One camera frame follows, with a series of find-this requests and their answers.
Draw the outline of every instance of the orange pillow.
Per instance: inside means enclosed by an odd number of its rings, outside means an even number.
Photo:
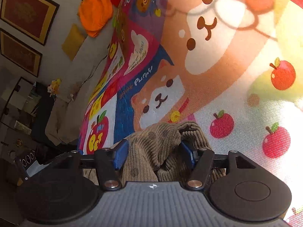
[[[96,37],[102,27],[113,15],[110,0],[83,0],[79,7],[79,16],[87,34]]]

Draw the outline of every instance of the stuffed toy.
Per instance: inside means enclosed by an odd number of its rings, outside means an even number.
[[[52,83],[47,87],[47,92],[50,93],[49,96],[55,96],[56,94],[58,94],[58,88],[60,84],[61,79],[59,78],[52,81]]]

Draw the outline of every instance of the framed picture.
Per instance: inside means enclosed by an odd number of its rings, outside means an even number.
[[[58,8],[52,0],[2,0],[0,19],[45,45]]]
[[[0,54],[38,77],[42,54],[0,28]]]

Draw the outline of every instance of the logo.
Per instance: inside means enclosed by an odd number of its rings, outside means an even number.
[[[151,189],[155,189],[155,188],[157,188],[158,187],[158,185],[156,185],[156,184],[151,184],[151,185],[149,185],[149,187],[151,188]]]

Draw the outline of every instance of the bedsheet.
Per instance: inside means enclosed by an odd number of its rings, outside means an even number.
[[[291,189],[303,226],[303,0],[122,0],[80,149],[157,122],[196,121]]]

